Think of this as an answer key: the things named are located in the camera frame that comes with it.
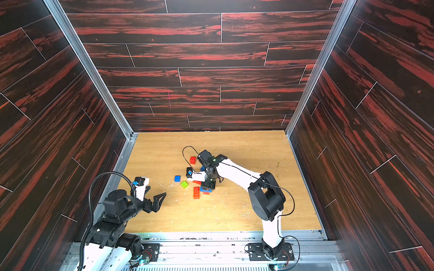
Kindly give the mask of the right aluminium corner post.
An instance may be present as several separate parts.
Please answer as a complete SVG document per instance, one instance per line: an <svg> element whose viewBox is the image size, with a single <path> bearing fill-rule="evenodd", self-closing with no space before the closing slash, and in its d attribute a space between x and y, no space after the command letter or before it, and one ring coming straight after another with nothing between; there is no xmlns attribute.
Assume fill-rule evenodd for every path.
<svg viewBox="0 0 434 271"><path fill-rule="evenodd" d="M291 135L296 127L296 124L299 120L299 118L302 115L302 112L304 108L307 105L307 102L314 90L314 87L332 53L333 48L335 47L342 30L344 29L344 26L349 19L351 12L356 4L356 0L346 0L343 1L343 4L341 6L341 9L339 10L337 17L333 23L333 26L330 30L329 35L327 36L327 39L323 45L322 51L319 54L318 60L316 61L314 68L311 72L311 75L306 83L305 89L303 91L303 94L301 96L301 99L296 107L296 110L294 111L294 114L291 118L291 121L289 122L285 133L287 136L287 139L289 142L291 142Z"/></svg>

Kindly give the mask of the red long lego upright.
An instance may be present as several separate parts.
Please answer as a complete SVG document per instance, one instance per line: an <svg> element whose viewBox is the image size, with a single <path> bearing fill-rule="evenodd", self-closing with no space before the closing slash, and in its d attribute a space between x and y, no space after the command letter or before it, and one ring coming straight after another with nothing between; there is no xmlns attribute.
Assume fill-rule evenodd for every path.
<svg viewBox="0 0 434 271"><path fill-rule="evenodd" d="M193 199L200 199L200 187L193 188Z"/></svg>

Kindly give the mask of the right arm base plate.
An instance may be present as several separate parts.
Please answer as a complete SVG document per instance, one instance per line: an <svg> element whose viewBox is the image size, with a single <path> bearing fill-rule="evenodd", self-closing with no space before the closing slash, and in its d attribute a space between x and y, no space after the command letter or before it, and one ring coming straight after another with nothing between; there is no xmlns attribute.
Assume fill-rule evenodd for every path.
<svg viewBox="0 0 434 271"><path fill-rule="evenodd" d="M250 261L294 261L295 256L290 243L281 243L271 248L264 242L249 243L245 246L245 252Z"/></svg>

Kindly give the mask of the aluminium front rail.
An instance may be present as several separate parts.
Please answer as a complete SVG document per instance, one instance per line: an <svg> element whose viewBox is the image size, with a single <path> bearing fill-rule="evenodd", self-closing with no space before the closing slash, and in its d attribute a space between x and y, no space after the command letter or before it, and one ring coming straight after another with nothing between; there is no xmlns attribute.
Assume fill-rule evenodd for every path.
<svg viewBox="0 0 434 271"><path fill-rule="evenodd" d="M151 248L152 261L138 271L267 271L271 261L251 261L248 244L260 242L260 231L140 233ZM348 271L335 241L320 230L282 232L290 243L293 261L279 260L292 271Z"/></svg>

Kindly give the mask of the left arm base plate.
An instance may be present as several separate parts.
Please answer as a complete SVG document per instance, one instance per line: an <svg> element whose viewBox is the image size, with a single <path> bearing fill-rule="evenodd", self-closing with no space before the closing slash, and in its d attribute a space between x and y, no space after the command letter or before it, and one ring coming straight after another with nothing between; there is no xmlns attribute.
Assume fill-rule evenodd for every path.
<svg viewBox="0 0 434 271"><path fill-rule="evenodd" d="M137 256L133 256L131 261L134 263L138 263L141 260L144 260L147 263L157 262L160 254L160 247L160 243L143 243L142 251Z"/></svg>

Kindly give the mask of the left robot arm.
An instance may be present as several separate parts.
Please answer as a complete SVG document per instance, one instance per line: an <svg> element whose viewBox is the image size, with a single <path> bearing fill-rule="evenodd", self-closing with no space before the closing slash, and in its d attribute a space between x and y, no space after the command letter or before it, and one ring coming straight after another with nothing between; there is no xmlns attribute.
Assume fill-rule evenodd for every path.
<svg viewBox="0 0 434 271"><path fill-rule="evenodd" d="M158 212L166 193L154 200L138 199L125 190L110 192L103 201L102 217L90 228L80 244L79 271L121 271L156 261L159 246L143 245L141 237L125 232L127 222L140 212Z"/></svg>

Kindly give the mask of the aluminium corner post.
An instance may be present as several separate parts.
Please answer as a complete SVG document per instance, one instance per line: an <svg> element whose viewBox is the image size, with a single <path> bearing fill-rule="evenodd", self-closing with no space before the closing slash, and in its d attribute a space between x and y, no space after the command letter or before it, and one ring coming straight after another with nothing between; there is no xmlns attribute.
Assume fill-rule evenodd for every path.
<svg viewBox="0 0 434 271"><path fill-rule="evenodd" d="M137 138L137 134L133 131L132 127L121 112L119 106L116 104L112 94L108 90L108 87L104 83L96 66L92 62L88 52L85 49L85 46L80 40L68 16L64 12L60 2L55 0L44 0L44 4L51 13L66 40L70 44L80 63L84 67L86 73L93 82L101 98L104 100L108 110L113 115L126 139L135 140Z"/></svg>
<svg viewBox="0 0 434 271"><path fill-rule="evenodd" d="M291 135L296 127L296 124L299 120L299 118L302 115L302 112L304 108L307 105L307 102L314 90L314 87L332 53L333 48L335 47L342 30L344 29L344 26L349 19L351 12L356 4L356 0L346 0L343 1L343 4L341 6L341 9L339 10L337 17L333 23L333 26L330 30L329 35L327 36L327 39L323 45L322 51L319 54L318 60L316 61L314 68L311 72L311 75L306 83L305 89L303 91L303 94L301 96L301 99L296 107L296 110L294 111L294 114L291 118L291 121L289 122L285 133L287 136L287 139L289 142L291 142Z"/></svg>

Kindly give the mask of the left aluminium corner post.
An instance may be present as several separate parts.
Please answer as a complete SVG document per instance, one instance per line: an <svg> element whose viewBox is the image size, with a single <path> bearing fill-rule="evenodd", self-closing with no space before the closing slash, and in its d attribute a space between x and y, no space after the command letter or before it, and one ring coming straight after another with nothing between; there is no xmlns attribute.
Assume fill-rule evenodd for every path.
<svg viewBox="0 0 434 271"><path fill-rule="evenodd" d="M126 139L135 140L137 138L137 134L133 131L132 127L121 112L119 106L116 104L112 94L108 90L108 87L104 83L96 66L92 62L88 52L85 49L85 46L80 40L68 16L64 12L60 2L55 0L44 0L44 4L51 13L66 40L70 44L80 63L84 67L86 73L93 82L101 98L104 100L108 110L113 115Z"/></svg>

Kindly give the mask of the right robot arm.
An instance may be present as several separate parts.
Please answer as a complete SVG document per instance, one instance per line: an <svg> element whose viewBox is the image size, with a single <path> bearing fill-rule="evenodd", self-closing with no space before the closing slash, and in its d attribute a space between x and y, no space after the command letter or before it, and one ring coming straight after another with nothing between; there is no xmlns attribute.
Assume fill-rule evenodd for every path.
<svg viewBox="0 0 434 271"><path fill-rule="evenodd" d="M197 159L205 170L193 173L191 179L201 181L205 190L214 190L218 181L228 179L248 192L253 211L262 220L262 251L268 259L277 259L284 246L280 216L286 198L274 176L268 171L250 171L224 155L215 157L207 150L200 152Z"/></svg>

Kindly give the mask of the green square lego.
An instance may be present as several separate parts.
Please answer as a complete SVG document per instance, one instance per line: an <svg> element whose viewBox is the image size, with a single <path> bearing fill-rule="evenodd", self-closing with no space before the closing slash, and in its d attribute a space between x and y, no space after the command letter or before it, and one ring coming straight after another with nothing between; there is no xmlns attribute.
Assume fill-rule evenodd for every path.
<svg viewBox="0 0 434 271"><path fill-rule="evenodd" d="M181 185L184 189L185 189L186 187L188 187L188 183L187 183L186 181L183 181L180 185Z"/></svg>

